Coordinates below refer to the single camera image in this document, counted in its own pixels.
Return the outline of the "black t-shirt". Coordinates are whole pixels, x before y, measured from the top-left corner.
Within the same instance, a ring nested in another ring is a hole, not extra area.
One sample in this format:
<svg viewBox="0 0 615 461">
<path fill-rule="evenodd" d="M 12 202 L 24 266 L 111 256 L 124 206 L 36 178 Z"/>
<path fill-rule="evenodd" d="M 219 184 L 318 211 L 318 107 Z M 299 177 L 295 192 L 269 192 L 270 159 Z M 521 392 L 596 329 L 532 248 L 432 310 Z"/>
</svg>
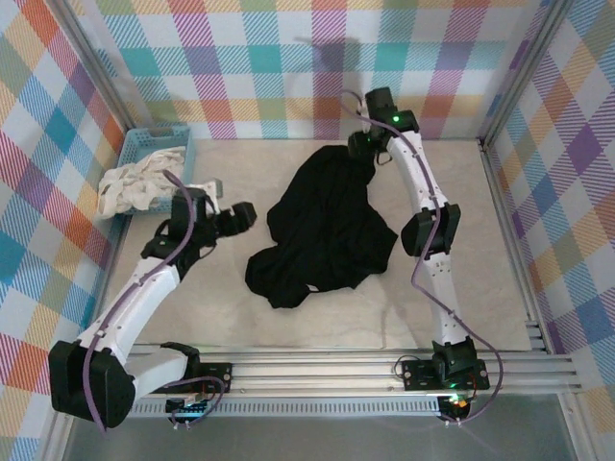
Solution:
<svg viewBox="0 0 615 461">
<path fill-rule="evenodd" d="M 274 308 L 295 308 L 384 273 L 398 235 L 369 203 L 374 175 L 343 145 L 313 153 L 267 213 L 275 244 L 249 258 L 248 288 Z"/>
</svg>

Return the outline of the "crumpled white cloth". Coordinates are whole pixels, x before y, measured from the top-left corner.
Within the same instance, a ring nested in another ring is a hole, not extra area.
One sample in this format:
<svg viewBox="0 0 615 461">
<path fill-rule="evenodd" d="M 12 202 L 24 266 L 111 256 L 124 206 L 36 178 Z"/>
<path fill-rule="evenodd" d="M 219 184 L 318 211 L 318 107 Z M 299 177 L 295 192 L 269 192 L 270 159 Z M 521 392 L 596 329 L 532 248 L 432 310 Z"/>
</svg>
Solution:
<svg viewBox="0 0 615 461">
<path fill-rule="evenodd" d="M 177 179 L 185 167 L 185 147 L 156 150 L 136 163 L 108 170 L 98 185 L 97 212 L 103 219 L 129 211 L 151 211 L 169 199 L 177 186 L 164 176 Z"/>
</svg>

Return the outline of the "blue plastic basket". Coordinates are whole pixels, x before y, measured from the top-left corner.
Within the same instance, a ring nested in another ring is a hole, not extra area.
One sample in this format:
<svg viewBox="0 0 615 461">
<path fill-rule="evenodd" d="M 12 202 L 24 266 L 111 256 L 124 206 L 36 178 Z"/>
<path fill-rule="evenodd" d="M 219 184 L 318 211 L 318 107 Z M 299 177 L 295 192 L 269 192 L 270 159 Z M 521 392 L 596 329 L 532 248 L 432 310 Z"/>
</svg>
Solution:
<svg viewBox="0 0 615 461">
<path fill-rule="evenodd" d="M 136 163 L 156 150 L 184 146 L 184 171 L 179 180 L 189 184 L 193 177 L 195 147 L 190 128 L 186 126 L 165 127 L 156 129 L 133 129 L 127 132 L 117 167 L 127 163 Z M 163 199 L 162 204 L 151 211 L 129 211 L 126 214 L 168 213 L 171 209 L 172 197 Z"/>
</svg>

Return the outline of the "left controller board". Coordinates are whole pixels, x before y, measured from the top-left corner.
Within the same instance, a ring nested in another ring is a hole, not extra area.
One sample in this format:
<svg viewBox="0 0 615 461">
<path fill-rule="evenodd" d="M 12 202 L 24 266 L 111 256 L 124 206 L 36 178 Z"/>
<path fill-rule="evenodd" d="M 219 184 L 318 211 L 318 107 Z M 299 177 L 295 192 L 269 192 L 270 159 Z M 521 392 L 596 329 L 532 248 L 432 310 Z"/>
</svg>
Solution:
<svg viewBox="0 0 615 461">
<path fill-rule="evenodd" d="M 207 412 L 215 399 L 215 394 L 199 397 L 192 404 L 187 404 L 184 399 L 168 399 L 165 402 L 164 412 L 169 414 L 169 420 L 173 424 L 192 424 Z"/>
</svg>

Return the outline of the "controller board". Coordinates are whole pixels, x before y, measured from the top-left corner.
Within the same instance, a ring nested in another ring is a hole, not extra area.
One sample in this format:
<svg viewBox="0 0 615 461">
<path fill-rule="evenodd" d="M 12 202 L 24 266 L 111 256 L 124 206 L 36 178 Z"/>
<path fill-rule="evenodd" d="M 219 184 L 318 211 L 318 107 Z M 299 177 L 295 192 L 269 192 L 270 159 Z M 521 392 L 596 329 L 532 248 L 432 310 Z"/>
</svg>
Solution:
<svg viewBox="0 0 615 461">
<path fill-rule="evenodd" d="M 173 424 L 192 424 L 207 412 L 215 399 L 215 394 L 199 397 L 192 404 L 187 404 L 184 399 L 168 399 L 165 402 L 164 412 L 169 414 L 169 420 Z"/>
<path fill-rule="evenodd" d="M 463 395 L 440 396 L 438 408 L 440 415 L 438 418 L 445 423 L 459 422 L 467 419 L 471 411 L 473 398 Z"/>
</svg>

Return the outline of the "right controller board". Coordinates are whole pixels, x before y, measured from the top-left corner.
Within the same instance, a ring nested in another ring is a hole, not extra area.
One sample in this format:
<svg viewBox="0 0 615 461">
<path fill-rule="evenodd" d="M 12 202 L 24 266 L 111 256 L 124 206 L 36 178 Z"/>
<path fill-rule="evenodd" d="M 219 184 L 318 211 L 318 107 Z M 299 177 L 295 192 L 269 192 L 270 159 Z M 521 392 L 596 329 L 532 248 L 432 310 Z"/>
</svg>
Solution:
<svg viewBox="0 0 615 461">
<path fill-rule="evenodd" d="M 440 415 L 438 418 L 445 423 L 459 422 L 467 419 L 471 411 L 473 398 L 463 395 L 440 396 L 438 408 Z"/>
</svg>

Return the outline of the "aluminium frame post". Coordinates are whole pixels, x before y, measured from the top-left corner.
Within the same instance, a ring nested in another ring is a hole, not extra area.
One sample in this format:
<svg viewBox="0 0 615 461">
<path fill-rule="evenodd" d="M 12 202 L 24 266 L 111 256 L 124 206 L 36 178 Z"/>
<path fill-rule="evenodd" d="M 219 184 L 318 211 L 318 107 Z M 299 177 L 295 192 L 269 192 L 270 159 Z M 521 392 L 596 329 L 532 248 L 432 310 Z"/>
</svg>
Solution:
<svg viewBox="0 0 615 461">
<path fill-rule="evenodd" d="M 485 115 L 477 131 L 482 146 L 492 145 L 534 75 L 575 0 L 528 0 L 516 21 L 495 83 L 485 94 Z"/>
<path fill-rule="evenodd" d="M 109 106 L 111 113 L 118 120 L 120 126 L 126 131 L 134 129 L 136 127 L 135 120 L 130 115 L 126 105 L 121 101 L 119 92 L 113 85 L 109 73 L 88 39 L 78 16 L 72 10 L 68 0 L 44 1 L 67 35 L 86 73 L 101 93 L 102 98 Z"/>
</svg>

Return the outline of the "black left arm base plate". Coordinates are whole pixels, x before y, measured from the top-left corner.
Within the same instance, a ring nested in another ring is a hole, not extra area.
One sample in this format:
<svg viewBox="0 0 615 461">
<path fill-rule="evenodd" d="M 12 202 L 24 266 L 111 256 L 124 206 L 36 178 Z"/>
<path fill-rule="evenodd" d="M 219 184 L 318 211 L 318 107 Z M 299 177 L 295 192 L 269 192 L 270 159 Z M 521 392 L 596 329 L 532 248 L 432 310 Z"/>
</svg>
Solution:
<svg viewBox="0 0 615 461">
<path fill-rule="evenodd" d="M 194 382 L 191 387 L 202 394 L 214 394 L 219 393 L 221 385 L 212 377 L 218 378 L 224 383 L 224 392 L 227 393 L 231 390 L 233 379 L 233 364 L 232 363 L 213 363 L 205 362 L 196 366 L 195 371 L 192 373 L 192 377 L 202 377 L 203 380 Z"/>
</svg>

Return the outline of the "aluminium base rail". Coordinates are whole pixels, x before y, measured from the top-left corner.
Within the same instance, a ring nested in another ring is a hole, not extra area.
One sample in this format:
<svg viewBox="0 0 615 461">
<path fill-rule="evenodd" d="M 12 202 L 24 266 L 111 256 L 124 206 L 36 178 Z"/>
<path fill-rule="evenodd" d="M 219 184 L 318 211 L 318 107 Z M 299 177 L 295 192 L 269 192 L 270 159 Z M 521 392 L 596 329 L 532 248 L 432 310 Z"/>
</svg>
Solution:
<svg viewBox="0 0 615 461">
<path fill-rule="evenodd" d="M 402 350 L 202 348 L 201 360 L 233 364 L 233 397 L 384 397 L 405 393 L 393 371 L 404 354 Z M 501 358 L 503 394 L 581 390 L 580 377 L 567 355 L 502 352 Z"/>
</svg>

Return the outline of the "aluminium side rail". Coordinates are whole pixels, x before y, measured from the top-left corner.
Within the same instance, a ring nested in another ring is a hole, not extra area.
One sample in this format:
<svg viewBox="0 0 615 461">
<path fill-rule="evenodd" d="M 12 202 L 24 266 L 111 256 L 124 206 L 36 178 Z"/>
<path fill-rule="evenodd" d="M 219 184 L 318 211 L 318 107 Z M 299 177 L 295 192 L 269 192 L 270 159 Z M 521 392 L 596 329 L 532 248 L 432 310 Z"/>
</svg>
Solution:
<svg viewBox="0 0 615 461">
<path fill-rule="evenodd" d="M 478 139 L 478 147 L 480 149 L 480 160 L 504 239 L 510 269 L 526 311 L 526 330 L 528 331 L 531 350 L 538 353 L 552 354 L 554 352 L 553 344 L 548 332 L 545 330 L 544 319 L 539 309 L 529 270 L 525 265 L 522 248 L 517 238 L 513 220 L 508 214 L 504 190 L 492 164 L 489 149 L 480 138 Z"/>
</svg>

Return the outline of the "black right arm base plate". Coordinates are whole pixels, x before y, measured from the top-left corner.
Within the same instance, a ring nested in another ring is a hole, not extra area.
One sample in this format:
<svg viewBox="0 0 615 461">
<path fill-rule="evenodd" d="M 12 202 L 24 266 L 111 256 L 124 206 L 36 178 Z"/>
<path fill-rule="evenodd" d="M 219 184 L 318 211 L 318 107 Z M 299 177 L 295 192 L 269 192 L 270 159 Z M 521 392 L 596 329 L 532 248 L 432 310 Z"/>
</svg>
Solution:
<svg viewBox="0 0 615 461">
<path fill-rule="evenodd" d="M 442 360 L 407 360 L 402 362 L 402 379 L 406 391 L 488 390 L 490 381 L 482 360 L 461 367 L 448 367 Z"/>
</svg>

